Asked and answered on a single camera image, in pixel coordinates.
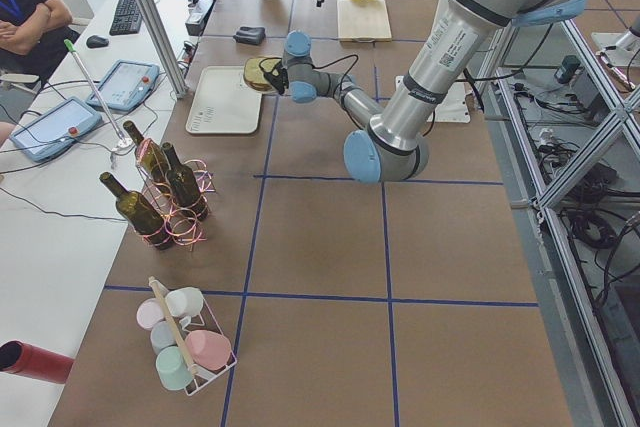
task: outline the brown tabletop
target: brown tabletop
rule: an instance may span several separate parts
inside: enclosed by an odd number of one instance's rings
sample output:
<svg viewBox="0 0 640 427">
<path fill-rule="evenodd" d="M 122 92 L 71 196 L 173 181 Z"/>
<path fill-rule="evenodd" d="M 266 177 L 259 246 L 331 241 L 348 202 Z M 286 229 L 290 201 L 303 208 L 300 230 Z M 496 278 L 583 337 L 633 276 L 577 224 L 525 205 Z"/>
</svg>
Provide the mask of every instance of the brown tabletop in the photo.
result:
<svg viewBox="0 0 640 427">
<path fill-rule="evenodd" d="M 304 29 L 317 65 L 356 53 L 381 103 L 433 22 L 437 0 L 386 0 L 394 41 L 336 41 L 336 0 L 218 0 L 187 83 L 209 65 L 280 55 Z M 236 44 L 264 26 L 260 46 Z M 346 69 L 349 63 L 332 69 Z M 265 95 L 252 135 L 164 135 L 214 174 L 207 240 L 158 252 L 125 235 L 51 426 L 554 425 L 571 420 L 486 124 L 439 124 L 415 180 L 349 179 L 354 127 L 331 100 Z M 201 392 L 165 390 L 149 333 L 152 296 L 196 286 L 238 364 Z"/>
</svg>

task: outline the white desk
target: white desk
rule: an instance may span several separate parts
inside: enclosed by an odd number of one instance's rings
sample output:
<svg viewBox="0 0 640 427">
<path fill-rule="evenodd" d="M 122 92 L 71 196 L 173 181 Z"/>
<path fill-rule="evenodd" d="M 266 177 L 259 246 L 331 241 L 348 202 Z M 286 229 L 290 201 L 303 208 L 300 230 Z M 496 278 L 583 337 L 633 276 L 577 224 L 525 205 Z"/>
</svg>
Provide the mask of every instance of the white desk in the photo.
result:
<svg viewBox="0 0 640 427">
<path fill-rule="evenodd" d="M 138 34 L 110 37 L 110 45 L 106 48 L 92 50 L 86 47 L 85 40 L 90 35 L 108 36 L 116 2 L 105 2 L 75 44 L 89 73 L 99 80 L 119 59 L 155 63 L 161 72 L 164 71 L 144 24 Z M 185 40 L 194 40 L 188 37 L 184 26 L 188 17 L 187 2 L 157 0 L 157 6 L 177 55 Z M 74 59 L 67 55 L 50 81 L 55 84 L 82 78 Z M 146 102 L 158 115 L 147 134 L 156 140 L 162 137 L 175 102 L 169 80 L 164 75 L 160 79 L 164 81 Z M 59 90 L 65 97 L 75 95 L 84 99 L 90 94 L 86 84 L 60 86 Z M 59 94 L 47 89 L 36 98 L 31 109 L 44 112 L 61 101 Z M 111 148 L 118 139 L 106 115 L 103 117 L 107 125 L 83 141 Z M 146 129 L 154 117 L 144 106 L 128 116 L 141 130 Z M 27 115 L 23 121 L 28 120 L 31 119 Z M 11 142 L 7 142 L 2 150 L 12 148 Z M 45 210 L 119 218 L 114 208 L 115 199 L 99 182 L 98 176 L 111 170 L 125 186 L 133 189 L 142 186 L 142 179 L 135 167 L 133 153 L 118 157 L 114 170 L 109 158 L 109 152 L 103 148 L 74 145 L 60 158 L 42 167 L 7 174 L 0 187 Z M 29 165 L 33 164 L 21 152 L 0 153 L 0 171 Z M 75 357 L 126 224 L 46 215 L 4 192 L 0 192 L 0 217 L 0 343 L 21 340 Z M 0 374 L 0 425 L 46 425 L 62 388 L 44 381 Z"/>
</svg>

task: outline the person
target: person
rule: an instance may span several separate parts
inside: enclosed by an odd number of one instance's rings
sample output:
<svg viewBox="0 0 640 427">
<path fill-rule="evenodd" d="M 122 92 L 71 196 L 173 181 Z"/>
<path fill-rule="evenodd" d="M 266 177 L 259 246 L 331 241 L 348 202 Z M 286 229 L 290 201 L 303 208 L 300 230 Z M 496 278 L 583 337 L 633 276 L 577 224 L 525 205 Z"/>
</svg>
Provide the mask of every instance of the person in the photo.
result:
<svg viewBox="0 0 640 427">
<path fill-rule="evenodd" d="M 63 0 L 0 0 L 0 69 L 49 80 L 79 34 Z"/>
</svg>

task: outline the keyboard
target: keyboard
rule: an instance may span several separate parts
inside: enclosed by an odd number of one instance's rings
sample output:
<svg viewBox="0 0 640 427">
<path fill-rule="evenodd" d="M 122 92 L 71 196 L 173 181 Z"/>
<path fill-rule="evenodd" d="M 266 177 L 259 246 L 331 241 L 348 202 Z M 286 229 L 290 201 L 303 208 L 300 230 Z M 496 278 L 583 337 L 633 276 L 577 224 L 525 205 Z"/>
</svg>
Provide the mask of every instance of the keyboard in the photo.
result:
<svg viewBox="0 0 640 427">
<path fill-rule="evenodd" d="M 142 14 L 136 0 L 118 0 L 109 34 L 137 34 L 141 25 Z"/>
</svg>

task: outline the black t-shirt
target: black t-shirt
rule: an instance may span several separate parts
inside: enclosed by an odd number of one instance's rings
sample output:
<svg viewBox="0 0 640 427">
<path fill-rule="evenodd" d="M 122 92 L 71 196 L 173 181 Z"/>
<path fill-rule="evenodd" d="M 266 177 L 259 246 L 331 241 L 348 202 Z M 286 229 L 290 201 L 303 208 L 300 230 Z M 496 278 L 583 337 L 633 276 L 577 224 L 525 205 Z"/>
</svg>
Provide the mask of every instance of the black t-shirt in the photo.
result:
<svg viewBox="0 0 640 427">
<path fill-rule="evenodd" d="M 14 25 L 22 25 L 36 10 L 36 5 L 46 1 L 0 0 L 0 20 L 11 22 Z M 3 51 L 3 53 L 17 63 L 23 73 L 37 75 L 44 83 L 67 54 L 64 39 L 75 42 L 78 36 L 79 34 L 69 27 L 60 27 L 43 34 L 40 43 L 27 55 L 17 55 L 7 51 Z"/>
</svg>

